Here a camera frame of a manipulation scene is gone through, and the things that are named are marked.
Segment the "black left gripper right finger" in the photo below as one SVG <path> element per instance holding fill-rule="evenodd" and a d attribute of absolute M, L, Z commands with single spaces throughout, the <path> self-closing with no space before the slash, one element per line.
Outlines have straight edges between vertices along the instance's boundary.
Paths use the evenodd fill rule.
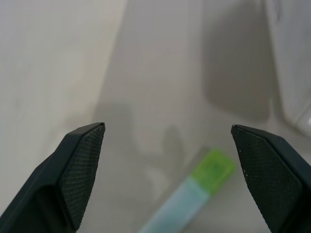
<path fill-rule="evenodd" d="M 311 233 L 311 165 L 282 137 L 233 125 L 242 172 L 271 233 Z"/>

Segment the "green capped marker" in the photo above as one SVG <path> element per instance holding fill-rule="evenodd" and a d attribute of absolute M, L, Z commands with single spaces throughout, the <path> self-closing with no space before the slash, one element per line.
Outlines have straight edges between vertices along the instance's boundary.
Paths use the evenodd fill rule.
<path fill-rule="evenodd" d="M 211 149 L 138 233 L 181 233 L 235 171 L 222 151 Z"/>

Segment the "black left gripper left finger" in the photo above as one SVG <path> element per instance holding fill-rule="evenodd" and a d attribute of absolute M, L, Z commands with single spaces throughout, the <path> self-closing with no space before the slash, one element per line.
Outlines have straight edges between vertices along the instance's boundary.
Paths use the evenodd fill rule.
<path fill-rule="evenodd" d="M 94 186 L 105 124 L 69 132 L 0 216 L 0 233 L 76 233 Z"/>

